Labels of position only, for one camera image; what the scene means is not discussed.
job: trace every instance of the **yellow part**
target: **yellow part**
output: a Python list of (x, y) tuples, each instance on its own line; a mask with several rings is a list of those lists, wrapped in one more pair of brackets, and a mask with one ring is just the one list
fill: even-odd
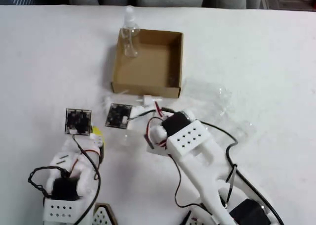
[(92, 133), (100, 136), (102, 139), (102, 142), (103, 142), (103, 146), (105, 146), (103, 134), (97, 127), (95, 127), (95, 126), (92, 127)]

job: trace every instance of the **clear plastic bag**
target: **clear plastic bag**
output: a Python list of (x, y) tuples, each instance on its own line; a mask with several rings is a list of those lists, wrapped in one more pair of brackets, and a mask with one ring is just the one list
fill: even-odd
[[(190, 109), (197, 119), (226, 130), (242, 144), (255, 133), (255, 127), (248, 121), (236, 122), (232, 119), (229, 115), (231, 96), (232, 93), (219, 84), (189, 78), (184, 83), (180, 98), (168, 107), (176, 111)], [(206, 127), (222, 148), (233, 142), (221, 131)]]

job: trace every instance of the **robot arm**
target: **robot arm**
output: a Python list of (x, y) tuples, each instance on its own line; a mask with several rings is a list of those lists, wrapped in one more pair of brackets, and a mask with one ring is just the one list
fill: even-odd
[(225, 180), (236, 169), (232, 170), (224, 150), (192, 113), (174, 113), (161, 125), (152, 127), (150, 135), (154, 145), (166, 141), (167, 154), (199, 191), (200, 202), (207, 212), (198, 207), (193, 212), (203, 219), (204, 224), (271, 224), (270, 210), (263, 209), (265, 202), (240, 177), (231, 179), (234, 181), (231, 189), (234, 189), (229, 192), (230, 184)]

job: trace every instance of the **perforated white plate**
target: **perforated white plate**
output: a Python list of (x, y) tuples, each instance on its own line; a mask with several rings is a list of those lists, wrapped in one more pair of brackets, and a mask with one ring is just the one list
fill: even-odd
[(82, 201), (45, 199), (43, 220), (48, 222), (74, 223), (80, 215)]
[(195, 120), (167, 139), (167, 147), (179, 158), (206, 141), (210, 133), (199, 120)]
[(95, 212), (92, 225), (112, 225), (107, 210), (104, 207), (99, 207)]

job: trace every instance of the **white plastic connector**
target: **white plastic connector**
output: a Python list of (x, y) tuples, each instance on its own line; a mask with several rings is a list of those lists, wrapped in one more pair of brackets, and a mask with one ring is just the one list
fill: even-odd
[(180, 158), (210, 137), (210, 133), (199, 120), (195, 120), (167, 139), (172, 155)]
[(137, 102), (142, 102), (144, 106), (150, 106), (152, 105), (155, 101), (162, 101), (161, 97), (152, 97), (151, 95), (144, 95), (142, 99), (137, 99)]

